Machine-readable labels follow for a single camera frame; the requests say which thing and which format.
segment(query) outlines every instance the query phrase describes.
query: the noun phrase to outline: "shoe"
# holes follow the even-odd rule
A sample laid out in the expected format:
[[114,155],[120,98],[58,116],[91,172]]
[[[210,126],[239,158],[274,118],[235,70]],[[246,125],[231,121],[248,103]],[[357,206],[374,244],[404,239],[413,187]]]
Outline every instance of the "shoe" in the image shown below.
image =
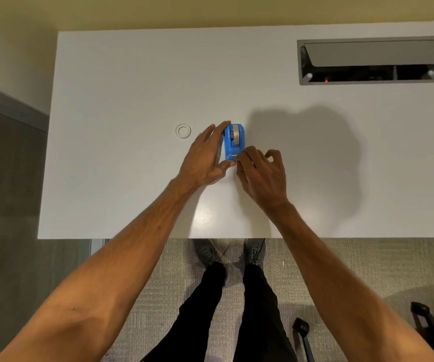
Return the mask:
[[244,243],[245,265],[255,264],[264,269],[266,239],[246,239]]
[[224,264],[212,241],[209,239],[193,239],[192,242],[195,255],[206,268],[214,263]]

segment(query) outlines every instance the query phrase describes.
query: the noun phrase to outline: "desk surface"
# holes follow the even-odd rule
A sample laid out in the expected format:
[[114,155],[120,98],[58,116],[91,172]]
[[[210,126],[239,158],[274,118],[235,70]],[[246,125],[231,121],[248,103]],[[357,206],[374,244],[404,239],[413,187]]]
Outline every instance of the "desk surface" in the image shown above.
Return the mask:
[[[281,150],[318,235],[434,237],[434,83],[298,82],[297,40],[368,36],[434,36],[434,22],[60,33],[39,238],[113,237],[227,119]],[[171,237],[280,234],[231,168]]]

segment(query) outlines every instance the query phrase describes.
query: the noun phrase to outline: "yellow wall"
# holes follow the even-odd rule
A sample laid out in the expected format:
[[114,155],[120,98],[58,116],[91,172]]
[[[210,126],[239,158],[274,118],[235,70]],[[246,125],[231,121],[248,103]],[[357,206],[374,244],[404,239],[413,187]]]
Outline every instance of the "yellow wall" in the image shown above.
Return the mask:
[[51,71],[57,31],[434,20],[434,0],[0,0],[0,36]]

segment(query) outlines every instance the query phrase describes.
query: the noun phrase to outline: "left hand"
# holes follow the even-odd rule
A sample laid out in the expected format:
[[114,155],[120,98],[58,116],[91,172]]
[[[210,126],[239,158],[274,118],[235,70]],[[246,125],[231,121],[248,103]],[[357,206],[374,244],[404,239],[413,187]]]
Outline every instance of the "left hand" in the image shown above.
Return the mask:
[[211,124],[197,136],[184,158],[177,178],[183,180],[191,188],[197,189],[224,177],[226,170],[235,166],[233,160],[215,163],[217,150],[220,148],[219,140],[229,124],[231,124],[230,121],[224,121],[217,127]]

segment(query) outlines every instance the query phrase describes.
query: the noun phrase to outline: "gray carpet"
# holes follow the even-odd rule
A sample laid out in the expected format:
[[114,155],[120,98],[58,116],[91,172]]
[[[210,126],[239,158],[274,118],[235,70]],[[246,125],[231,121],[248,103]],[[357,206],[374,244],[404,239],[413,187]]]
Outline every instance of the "gray carpet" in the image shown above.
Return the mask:
[[[345,360],[323,324],[299,270],[281,239],[267,240],[264,272],[279,299],[284,327],[293,342],[291,325],[299,316],[310,323],[309,340],[316,361]],[[434,314],[434,239],[328,239],[341,259],[409,323],[410,301],[431,306]],[[229,279],[210,328],[206,361],[232,361],[244,310],[244,287],[234,266],[243,240],[218,240]],[[139,361],[168,332],[178,307],[199,284],[204,269],[187,239],[169,240],[147,286],[137,299],[120,335],[103,361]]]

